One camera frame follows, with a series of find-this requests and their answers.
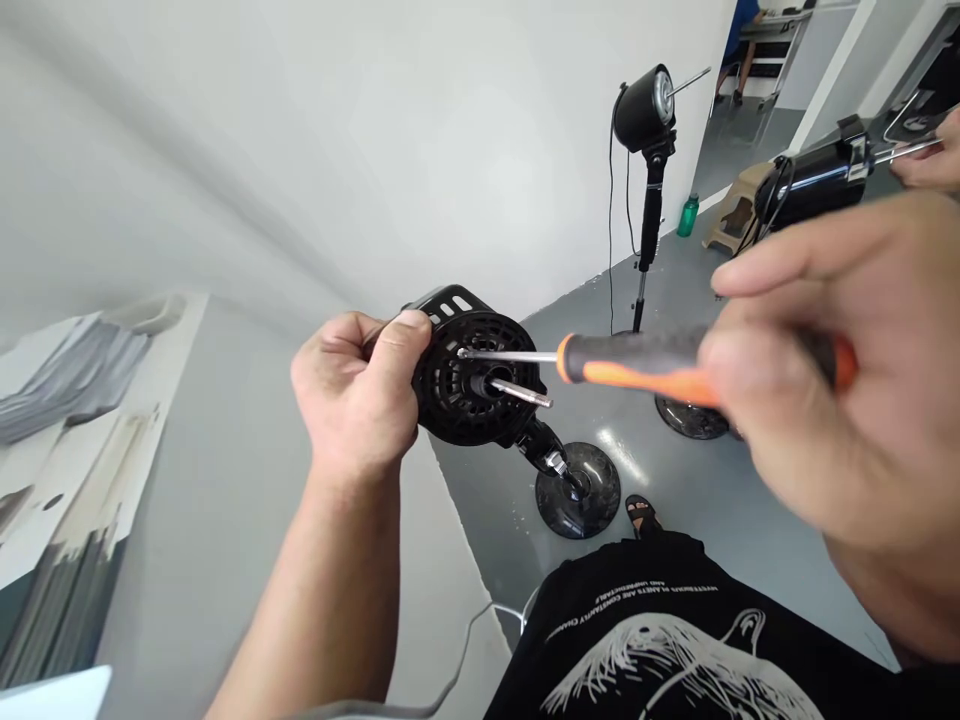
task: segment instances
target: hand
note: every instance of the hand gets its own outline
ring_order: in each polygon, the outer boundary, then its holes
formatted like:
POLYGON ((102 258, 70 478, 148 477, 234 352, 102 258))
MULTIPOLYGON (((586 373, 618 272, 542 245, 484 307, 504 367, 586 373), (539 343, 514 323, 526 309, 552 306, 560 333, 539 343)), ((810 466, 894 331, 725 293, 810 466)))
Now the hand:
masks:
POLYGON ((908 188, 960 192, 960 108, 940 123, 937 137, 941 144, 897 158, 890 170, 908 188))
POLYGON ((913 193, 828 215, 719 268, 713 287, 734 299, 700 361, 781 501, 861 550, 955 547, 960 206, 913 193), (860 372, 846 395, 791 325, 850 339, 860 372))
POLYGON ((430 319, 404 310, 385 323, 347 313, 324 325, 293 359, 290 376, 313 446, 314 469, 347 482, 377 478, 416 438, 411 380, 430 341, 430 319), (381 328, 370 362, 363 345, 381 328))

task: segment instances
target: tan stool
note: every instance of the tan stool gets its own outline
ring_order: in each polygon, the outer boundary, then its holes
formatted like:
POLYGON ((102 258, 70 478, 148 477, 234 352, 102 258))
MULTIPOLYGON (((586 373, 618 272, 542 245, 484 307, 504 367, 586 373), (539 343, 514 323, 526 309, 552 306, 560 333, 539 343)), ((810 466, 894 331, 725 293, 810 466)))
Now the tan stool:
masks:
POLYGON ((760 163, 740 173, 740 177, 730 186, 727 196, 720 204, 720 219, 703 241, 705 248, 717 243, 729 248, 731 253, 737 252, 744 234, 756 216, 753 200, 757 196, 757 188, 772 169, 773 163, 760 163))

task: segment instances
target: black cable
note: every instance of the black cable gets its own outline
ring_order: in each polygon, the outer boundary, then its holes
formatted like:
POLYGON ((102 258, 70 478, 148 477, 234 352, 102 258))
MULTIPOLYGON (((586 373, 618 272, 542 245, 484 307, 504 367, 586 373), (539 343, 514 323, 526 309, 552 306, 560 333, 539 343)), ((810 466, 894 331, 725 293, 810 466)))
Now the black cable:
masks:
POLYGON ((739 256, 740 253, 743 252, 743 248, 748 244, 748 243, 747 243, 747 238, 750 237, 750 233, 753 232, 754 225, 756 225, 756 224, 757 224, 757 216, 754 215, 754 216, 750 219, 750 224, 747 225, 747 230, 746 230, 745 233, 743 233, 743 237, 740 238, 740 244, 737 246, 736 252, 733 253, 733 255, 731 256, 731 258, 730 258, 731 260, 733 260, 733 258, 739 256))
POLYGON ((620 94, 613 103, 613 110, 610 112, 610 143, 607 147, 607 167, 610 170, 610 202, 607 206, 607 277, 610 280, 610 335, 613 335, 613 121, 617 117, 617 106, 620 104, 620 98, 627 91, 627 84, 620 85, 620 94))
POLYGON ((763 204, 763 212, 754 213, 753 220, 751 220, 750 224, 747 226, 747 231, 743 234, 743 238, 740 240, 740 245, 737 247, 737 251, 731 257, 731 260, 735 257, 738 257, 740 253, 742 253, 748 247, 756 245, 758 242, 763 240, 770 232, 770 228, 773 226, 774 221, 780 214, 780 210, 787 201, 787 197, 790 195, 790 187, 793 185, 795 173, 796 164, 793 162, 793 158, 784 157, 784 162, 780 166, 780 172, 777 173, 777 179, 773 182, 773 188, 771 188, 770 194, 767 195, 767 201, 763 204), (770 212, 770 203, 773 202, 773 196, 776 193, 777 186, 780 184, 780 180, 783 179, 783 174, 787 171, 788 167, 790 168, 790 179, 787 181, 787 185, 784 188, 783 197, 777 202, 777 207, 773 211, 773 216, 770 218, 770 222, 764 225, 762 222, 760 222, 760 218, 767 217, 767 214, 770 212), (750 232, 754 229, 756 232, 754 233, 753 239, 750 240, 750 232))
POLYGON ((780 211, 783 209, 783 206, 786 204, 787 198, 790 196, 790 188, 793 186, 793 178, 797 172, 797 165, 795 162, 793 162, 793 158, 789 158, 789 157, 787 158, 787 161, 784 163, 784 167, 786 167, 787 165, 790 166, 790 179, 787 180, 787 186, 783 190, 783 197, 780 198, 780 202, 777 203, 777 209, 773 211, 773 217, 770 218, 770 222, 767 223, 767 226, 763 229, 763 232, 758 233, 757 239, 755 242, 760 242, 767 236, 767 233, 770 232, 770 228, 773 227, 773 223, 776 222, 777 216, 780 214, 780 211))
POLYGON ((630 151, 627 150, 627 227, 630 228, 630 249, 633 251, 633 256, 636 257, 639 255, 637 252, 637 246, 633 244, 633 220, 630 219, 630 151))
POLYGON ((610 116, 610 147, 607 149, 610 168, 610 203, 607 207, 607 279, 610 281, 610 335, 613 335, 613 116, 610 116))

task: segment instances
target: blue shirt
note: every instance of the blue shirt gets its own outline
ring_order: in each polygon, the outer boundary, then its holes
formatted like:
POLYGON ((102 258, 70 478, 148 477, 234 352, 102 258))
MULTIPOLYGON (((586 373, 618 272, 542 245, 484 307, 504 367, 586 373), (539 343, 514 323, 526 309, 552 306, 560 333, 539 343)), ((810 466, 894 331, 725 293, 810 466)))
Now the blue shirt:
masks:
POLYGON ((727 37, 727 49, 723 51, 724 57, 737 49, 740 44, 740 31, 759 14, 760 4, 757 0, 737 0, 737 9, 733 11, 733 24, 727 37))

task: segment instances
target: white print on shirt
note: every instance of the white print on shirt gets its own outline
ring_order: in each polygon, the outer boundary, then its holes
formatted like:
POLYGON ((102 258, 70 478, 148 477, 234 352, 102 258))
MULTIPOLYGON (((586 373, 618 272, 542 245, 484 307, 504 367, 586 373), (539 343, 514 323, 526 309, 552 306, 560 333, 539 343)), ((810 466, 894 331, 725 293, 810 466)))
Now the white print on shirt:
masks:
POLYGON ((544 642, 550 642, 554 635, 563 632, 567 628, 583 625, 587 620, 595 618, 611 605, 621 600, 629 600, 637 595, 650 595, 653 593, 688 593, 688 592, 716 592, 716 585, 667 585, 661 580, 639 580, 628 585, 621 585, 613 590, 607 590, 602 595, 597 595, 593 601, 593 607, 583 615, 570 618, 562 625, 558 625, 553 632, 547 636, 544 642))
POLYGON ((731 717, 763 720, 822 720, 817 707, 785 672, 757 657, 757 640, 766 616, 744 610, 722 638, 665 613, 641 613, 618 623, 594 645, 553 689, 542 710, 566 710, 572 698, 586 691, 594 704, 597 696, 614 690, 618 675, 644 682, 637 675, 648 668, 662 684, 640 713, 649 717, 668 692, 686 693, 696 706, 704 698, 727 710, 731 717), (750 652, 732 646, 749 644, 750 652))

